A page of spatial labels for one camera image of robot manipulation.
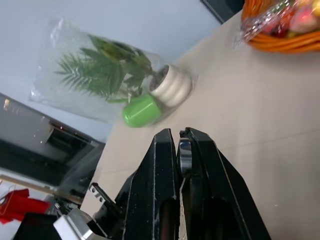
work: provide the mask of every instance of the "fruit basket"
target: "fruit basket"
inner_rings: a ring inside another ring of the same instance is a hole
[[[264,13],[275,3],[277,2],[274,0],[245,0],[241,16],[242,24],[244,24],[247,19],[252,19]],[[318,28],[309,33],[284,38],[259,32],[250,38],[247,43],[264,52],[284,54],[317,52],[320,51],[320,31]]]

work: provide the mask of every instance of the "white flower pot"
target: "white flower pot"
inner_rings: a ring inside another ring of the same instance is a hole
[[[181,104],[192,90],[192,77],[173,65],[167,65],[160,71],[163,79],[153,79],[150,93],[167,107],[173,108]]]

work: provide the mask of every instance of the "beige table surface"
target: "beige table surface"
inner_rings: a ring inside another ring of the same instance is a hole
[[[153,136],[208,133],[242,174],[273,240],[320,239],[320,54],[233,49],[237,14],[176,64],[199,74],[190,98],[156,126],[116,124],[93,180],[115,198]],[[90,194],[82,210],[99,209]]]

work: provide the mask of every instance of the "clear plastic wrap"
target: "clear plastic wrap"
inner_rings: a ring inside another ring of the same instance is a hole
[[[156,54],[80,31],[60,19],[50,24],[31,100],[107,123],[121,115],[130,127],[158,121],[179,106],[194,77]]]
[[[248,42],[259,33],[283,39],[319,28],[320,0],[280,0],[257,16],[244,19],[235,45]]]

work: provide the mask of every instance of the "green cap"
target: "green cap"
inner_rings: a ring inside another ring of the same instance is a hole
[[[131,128],[150,124],[161,115],[161,109],[149,93],[135,97],[122,111],[124,122]]]

